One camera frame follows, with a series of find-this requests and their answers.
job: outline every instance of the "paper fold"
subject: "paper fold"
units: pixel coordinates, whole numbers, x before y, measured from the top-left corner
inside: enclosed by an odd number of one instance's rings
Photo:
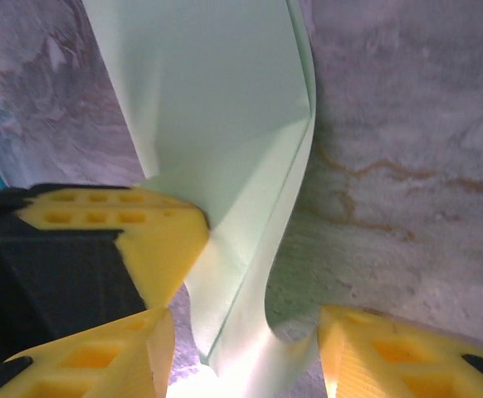
[[[292,0],[85,0],[149,180],[207,214],[185,283],[202,360],[272,396],[316,355],[269,329],[266,285],[310,152],[315,77]]]

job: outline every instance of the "marble backdrop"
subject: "marble backdrop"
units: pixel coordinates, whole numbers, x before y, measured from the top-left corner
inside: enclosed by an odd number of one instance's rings
[[[483,0],[302,3],[318,117],[270,323],[345,303],[483,342]],[[0,171],[143,177],[80,0],[0,0]]]
[[[80,0],[0,0],[6,183],[143,178]]]

